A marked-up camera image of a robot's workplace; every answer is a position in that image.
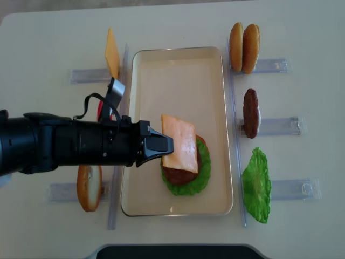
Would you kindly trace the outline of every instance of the clear plastic holder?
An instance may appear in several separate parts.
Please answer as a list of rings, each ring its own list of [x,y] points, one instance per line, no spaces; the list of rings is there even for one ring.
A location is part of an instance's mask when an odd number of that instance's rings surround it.
[[[247,211],[244,205],[244,193],[242,184],[242,161],[239,138],[243,136],[243,119],[236,116],[236,99],[234,93],[233,76],[237,73],[231,69],[229,39],[226,41],[228,51],[228,68],[227,77],[230,89],[232,113],[231,121],[233,121],[233,139],[235,147],[235,159],[237,162],[240,213],[242,226],[247,225]],[[259,59],[253,73],[290,73],[292,72],[291,61],[287,58],[279,59]],[[303,117],[291,117],[286,119],[263,119],[261,121],[258,135],[300,135],[307,133],[307,125]],[[272,181],[272,200],[312,200],[320,199],[321,191],[317,178],[301,179],[301,180],[278,180]]]
[[[246,138],[243,119],[237,119],[238,130],[241,137]],[[304,117],[290,117],[286,119],[263,119],[257,137],[278,135],[302,135],[308,132]]]
[[[71,84],[110,82],[108,69],[73,69],[68,71]]]
[[[102,183],[101,200],[109,198],[110,182]],[[46,189],[46,200],[48,202],[78,202],[76,183],[53,183]]]
[[[128,84],[128,56],[129,56],[129,47],[126,44],[125,52],[123,54],[122,66],[120,71],[120,82],[128,89],[130,85]],[[122,98],[119,105],[119,113],[120,115],[128,114],[127,103],[126,99]],[[108,230],[114,230],[116,228],[116,215],[118,212],[118,204],[120,201],[120,189],[121,189],[121,172],[122,166],[115,166],[113,177],[112,177],[112,189],[111,189],[111,198],[110,198],[110,206],[109,206],[109,214],[108,214]]]
[[[320,198],[321,191],[318,178],[272,181],[272,201],[312,200]]]
[[[288,58],[258,59],[252,73],[291,73],[292,62]]]

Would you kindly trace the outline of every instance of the metal tray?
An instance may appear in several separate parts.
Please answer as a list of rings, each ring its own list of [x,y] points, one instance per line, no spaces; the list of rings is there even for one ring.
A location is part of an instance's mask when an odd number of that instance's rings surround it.
[[[215,47],[140,51],[133,58],[129,116],[161,131],[161,114],[195,125],[208,145],[212,170],[206,188],[174,196],[160,160],[123,169],[121,208],[128,216],[225,215],[233,205],[222,57]]]

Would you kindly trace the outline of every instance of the table surface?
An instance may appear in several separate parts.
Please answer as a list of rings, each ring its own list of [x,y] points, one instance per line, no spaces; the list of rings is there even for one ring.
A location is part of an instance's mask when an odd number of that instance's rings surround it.
[[[84,258],[111,244],[211,243],[245,244],[269,258],[344,258],[344,8],[343,1],[244,1],[5,17],[0,26],[0,104],[11,117],[29,111],[72,117],[82,114],[87,94],[104,94],[106,84],[70,85],[67,70],[106,67],[108,27],[121,53],[128,43],[130,60],[140,50],[215,46],[226,70],[226,38],[233,24],[257,23],[260,58],[291,58],[293,73],[239,80],[239,100],[254,87],[265,118],[301,115],[309,132],[296,138],[257,138],[241,146],[242,159],[249,159],[249,147],[260,145],[272,180],[318,177],[323,197],[274,201],[268,224],[248,217],[243,228],[232,134],[234,205],[226,216],[127,217],[119,208],[116,230],[110,231],[109,201],[95,213],[85,213],[77,203],[47,203],[49,184],[75,182],[77,167],[31,176],[15,173],[0,188],[0,257]],[[91,101],[89,111],[94,112],[86,120],[95,120],[97,104]],[[103,171],[110,179],[113,168]]]

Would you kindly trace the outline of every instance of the hamburger bun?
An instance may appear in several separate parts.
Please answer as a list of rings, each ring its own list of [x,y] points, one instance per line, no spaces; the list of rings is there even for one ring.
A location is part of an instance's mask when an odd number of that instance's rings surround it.
[[[243,61],[242,71],[246,74],[253,72],[258,60],[260,49],[260,30],[256,24],[249,25],[243,33]]]
[[[236,72],[242,70],[242,23],[235,23],[230,33],[230,61]]]
[[[94,212],[101,199],[101,166],[79,166],[77,178],[77,196],[86,212]]]

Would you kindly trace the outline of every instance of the black object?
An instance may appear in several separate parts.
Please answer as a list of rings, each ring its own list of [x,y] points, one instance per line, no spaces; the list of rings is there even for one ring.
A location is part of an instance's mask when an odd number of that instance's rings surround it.
[[[243,246],[112,246],[97,253],[97,259],[164,258],[164,259],[263,259]]]
[[[77,121],[86,114],[90,97],[104,103],[99,121]],[[110,108],[116,121],[109,118]],[[0,111],[0,176],[49,172],[66,165],[140,166],[173,151],[172,138],[151,129],[149,121],[120,118],[108,96],[97,93],[85,98],[84,114],[73,120],[47,113],[9,119],[6,110]]]

